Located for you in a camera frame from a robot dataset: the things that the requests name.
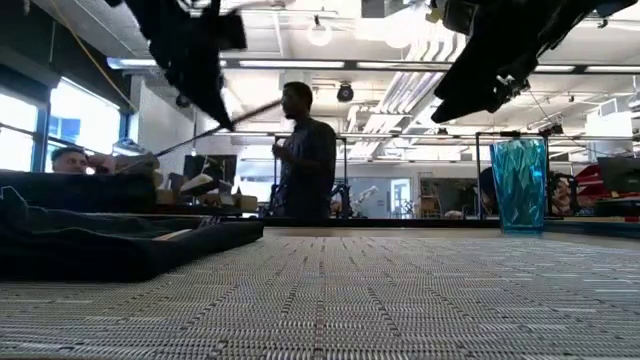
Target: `person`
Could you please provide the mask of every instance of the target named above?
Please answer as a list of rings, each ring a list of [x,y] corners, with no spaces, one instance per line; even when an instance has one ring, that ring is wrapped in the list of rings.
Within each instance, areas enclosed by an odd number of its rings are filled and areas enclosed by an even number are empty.
[[[87,156],[82,149],[74,147],[54,150],[51,164],[54,173],[87,174],[89,167],[95,169],[96,173],[111,174],[115,171],[113,157],[102,154]]]
[[[485,212],[489,215],[499,215],[496,186],[493,182],[493,167],[488,167],[480,173],[480,196]]]
[[[273,155],[282,162],[280,185],[274,194],[274,215],[304,220],[329,217],[335,179],[336,133],[309,115],[313,93],[302,82],[285,84],[282,110],[295,121],[293,133]]]

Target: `ceiling light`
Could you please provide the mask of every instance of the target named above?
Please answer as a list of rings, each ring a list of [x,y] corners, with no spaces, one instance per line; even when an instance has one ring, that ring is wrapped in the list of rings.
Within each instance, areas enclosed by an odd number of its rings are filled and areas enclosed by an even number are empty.
[[[221,136],[247,136],[247,137],[260,137],[260,136],[269,136],[269,133],[261,133],[261,132],[218,132],[216,135]]]
[[[594,65],[594,66],[589,66],[587,67],[587,70],[585,70],[585,72],[587,73],[594,73],[594,72],[605,72],[605,73],[633,73],[633,74],[640,74],[640,66],[625,66],[625,65],[619,65],[619,66],[606,66],[606,65]]]
[[[358,61],[357,67],[371,70],[412,70],[422,72],[445,72],[451,68],[451,62],[412,62],[412,61]]]
[[[307,40],[309,43],[315,46],[326,46],[331,42],[333,38],[333,31],[331,26],[326,22],[320,24],[320,18],[318,15],[313,17],[313,23],[309,25],[307,29]]]
[[[404,32],[389,31],[384,42],[394,49],[404,49],[413,42],[412,36],[407,36]]]
[[[575,70],[575,66],[567,65],[538,65],[536,72],[572,72]]]
[[[155,68],[158,64],[154,59],[122,59],[107,58],[107,64],[114,70],[132,70],[141,68]],[[227,61],[220,60],[220,67],[226,67]]]
[[[123,66],[158,66],[154,59],[120,59]]]
[[[355,138],[355,139],[364,139],[364,138],[373,138],[373,139],[383,139],[390,138],[392,134],[340,134],[340,136],[345,138]]]
[[[296,69],[337,69],[344,67],[344,61],[286,61],[286,60],[240,60],[240,66],[246,68],[296,68]]]
[[[372,163],[385,163],[385,164],[405,164],[408,163],[409,160],[388,160],[388,159],[376,159],[371,160]]]

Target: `dark fabric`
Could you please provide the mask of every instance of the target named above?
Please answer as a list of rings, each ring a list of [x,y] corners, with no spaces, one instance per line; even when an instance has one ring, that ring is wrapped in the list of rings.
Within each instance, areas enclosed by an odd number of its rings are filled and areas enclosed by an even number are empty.
[[[171,240],[154,237],[194,229]],[[148,221],[27,206],[0,189],[0,279],[142,281],[213,252],[262,237],[260,223],[198,218]]]
[[[310,120],[296,125],[284,147],[297,159],[319,162],[321,168],[302,168],[283,161],[275,196],[276,215],[328,217],[336,173],[336,133],[331,126]]]
[[[75,175],[0,171],[0,187],[13,187],[30,206],[77,212],[151,213],[153,178],[145,174]]]

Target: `blue glass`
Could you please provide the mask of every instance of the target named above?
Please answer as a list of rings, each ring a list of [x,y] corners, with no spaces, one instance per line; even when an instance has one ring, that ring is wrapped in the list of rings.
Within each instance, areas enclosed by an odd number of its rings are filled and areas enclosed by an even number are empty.
[[[547,156],[542,139],[491,146],[500,224],[504,233],[540,233],[546,206]]]

